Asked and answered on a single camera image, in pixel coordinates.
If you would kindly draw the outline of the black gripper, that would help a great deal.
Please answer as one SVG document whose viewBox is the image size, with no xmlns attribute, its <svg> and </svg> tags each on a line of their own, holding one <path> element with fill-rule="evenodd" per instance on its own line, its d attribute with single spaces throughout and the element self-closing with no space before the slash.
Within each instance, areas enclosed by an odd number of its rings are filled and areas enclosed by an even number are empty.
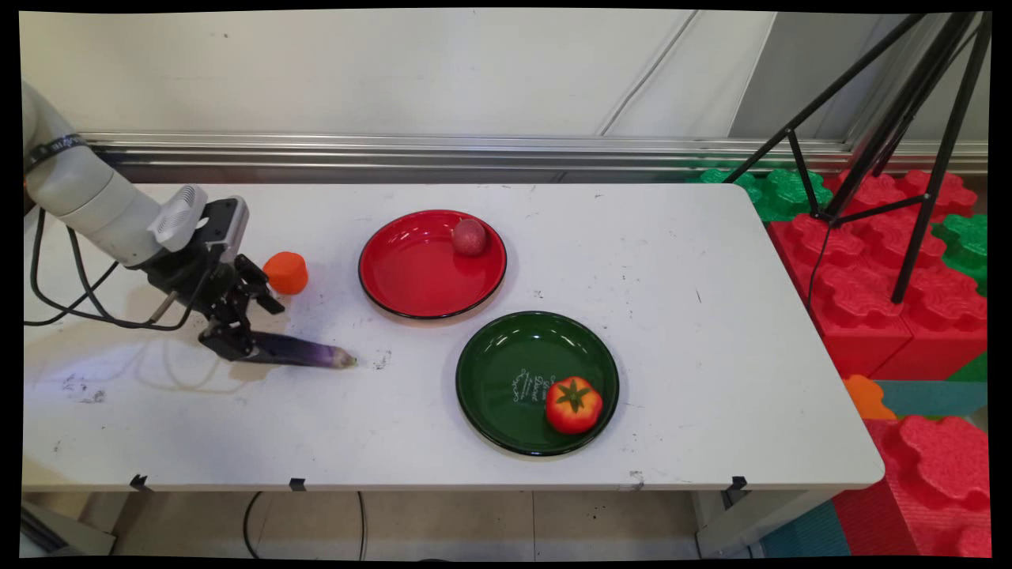
<svg viewBox="0 0 1012 569">
<path fill-rule="evenodd" d="M 268 275 L 248 257 L 231 250 L 160 252 L 142 263 L 142 272 L 149 284 L 166 295 L 168 307 L 189 307 L 206 316 L 198 342 L 228 361 L 248 360 L 258 353 L 243 295 L 271 315 L 285 312 L 269 291 Z"/>
</svg>

